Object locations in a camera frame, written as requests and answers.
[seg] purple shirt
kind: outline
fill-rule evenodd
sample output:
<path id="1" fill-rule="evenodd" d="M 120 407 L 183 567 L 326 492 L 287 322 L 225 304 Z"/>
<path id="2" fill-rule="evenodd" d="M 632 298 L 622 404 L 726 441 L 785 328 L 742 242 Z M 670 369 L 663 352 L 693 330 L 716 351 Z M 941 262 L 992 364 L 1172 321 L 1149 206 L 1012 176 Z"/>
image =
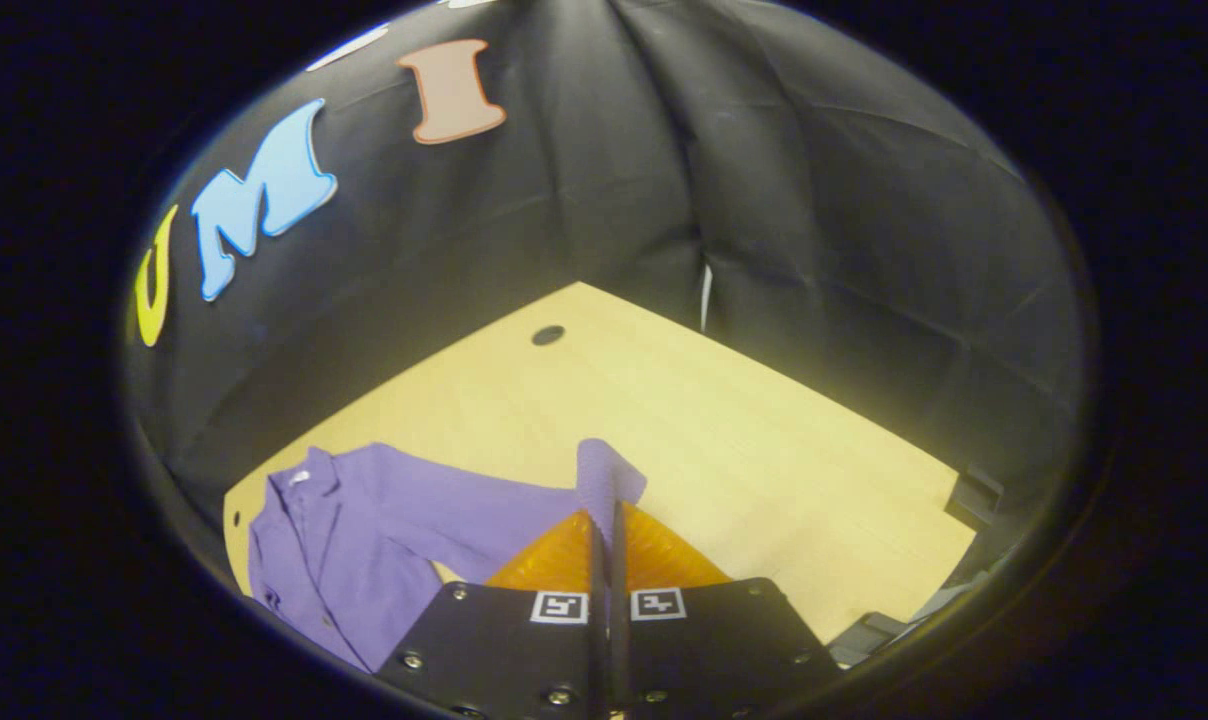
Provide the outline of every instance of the purple shirt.
<path id="1" fill-rule="evenodd" d="M 316 447 L 272 474 L 249 526 L 252 598 L 333 655 L 374 673 L 440 588 L 430 561 L 482 583 L 585 507 L 605 538 L 614 501 L 646 480 L 600 439 L 577 446 L 577 488 L 469 474 L 388 445 Z"/>

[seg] letter m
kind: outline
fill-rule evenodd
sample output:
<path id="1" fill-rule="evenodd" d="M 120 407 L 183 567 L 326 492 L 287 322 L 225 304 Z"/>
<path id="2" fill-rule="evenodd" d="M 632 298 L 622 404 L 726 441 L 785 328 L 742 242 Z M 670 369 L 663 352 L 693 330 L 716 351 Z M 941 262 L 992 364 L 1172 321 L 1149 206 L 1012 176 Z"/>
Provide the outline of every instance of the letter m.
<path id="1" fill-rule="evenodd" d="M 262 196 L 262 232 L 275 237 L 324 205 L 338 190 L 338 179 L 320 173 L 310 146 L 310 122 L 323 106 L 323 99 L 308 101 L 271 128 L 248 166 L 248 178 L 222 169 L 196 197 L 191 214 L 201 234 L 201 292 L 208 302 L 236 274 L 236 260 L 226 254 L 221 240 L 225 238 L 246 259 L 257 250 Z"/>

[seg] orange letter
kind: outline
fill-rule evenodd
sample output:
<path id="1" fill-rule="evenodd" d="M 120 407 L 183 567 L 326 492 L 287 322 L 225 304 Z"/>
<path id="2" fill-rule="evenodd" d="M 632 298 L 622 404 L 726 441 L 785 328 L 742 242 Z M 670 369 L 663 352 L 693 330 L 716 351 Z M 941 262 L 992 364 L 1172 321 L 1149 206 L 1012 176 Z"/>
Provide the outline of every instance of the orange letter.
<path id="1" fill-rule="evenodd" d="M 401 68 L 412 68 L 417 76 L 422 124 L 413 137 L 418 143 L 439 145 L 461 140 L 493 129 L 507 118 L 505 110 L 484 97 L 484 87 L 480 85 L 475 56 L 488 46 L 482 40 L 454 40 L 399 59 Z"/>
<path id="2" fill-rule="evenodd" d="M 133 283 L 133 295 L 137 296 L 137 327 L 141 331 L 146 347 L 155 347 L 155 341 L 159 339 L 159 330 L 164 327 L 164 314 L 169 310 L 169 231 L 173 228 L 173 217 L 176 214 L 178 207 L 174 205 L 159 221 L 159 227 L 155 231 L 155 246 L 143 256 L 143 268 L 137 273 L 137 283 Z M 146 278 L 151 255 L 155 255 L 153 303 L 150 300 L 151 283 Z"/>

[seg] black fabric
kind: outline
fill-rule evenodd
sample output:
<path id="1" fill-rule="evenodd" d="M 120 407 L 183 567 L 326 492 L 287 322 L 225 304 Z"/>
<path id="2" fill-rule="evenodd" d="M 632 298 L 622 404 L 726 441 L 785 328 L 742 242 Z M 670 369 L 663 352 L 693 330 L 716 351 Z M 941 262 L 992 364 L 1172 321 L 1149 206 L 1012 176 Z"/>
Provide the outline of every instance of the black fabric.
<path id="1" fill-rule="evenodd" d="M 459 37 L 489 42 L 507 122 L 420 145 L 395 59 Z M 208 304 L 191 201 L 313 97 L 338 192 Z M 172 202 L 169 317 L 159 346 L 129 346 L 129 379 L 214 527 L 272 452 L 563 284 L 696 327 L 703 263 L 710 337 L 1010 497 L 1043 497 L 1081 423 L 1084 307 L 1023 174 L 910 72 L 774 5 L 426 6 L 252 105 L 156 219 Z"/>

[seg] wooden table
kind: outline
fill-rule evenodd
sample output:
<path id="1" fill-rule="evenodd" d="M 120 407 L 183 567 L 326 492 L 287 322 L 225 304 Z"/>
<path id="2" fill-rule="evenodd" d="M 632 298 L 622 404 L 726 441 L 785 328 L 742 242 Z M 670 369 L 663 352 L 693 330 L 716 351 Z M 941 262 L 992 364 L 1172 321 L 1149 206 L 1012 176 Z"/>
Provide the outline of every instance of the wooden table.
<path id="1" fill-rule="evenodd" d="M 548 325 L 567 332 L 534 346 Z M 587 437 L 649 477 L 641 509 L 731 577 L 772 577 L 824 641 L 864 612 L 910 619 L 972 542 L 943 511 L 956 470 L 767 366 L 575 283 L 372 389 L 240 480 L 225 498 L 230 564 L 248 594 L 246 529 L 266 474 L 307 447 L 339 454 L 381 441 L 568 488 Z"/>

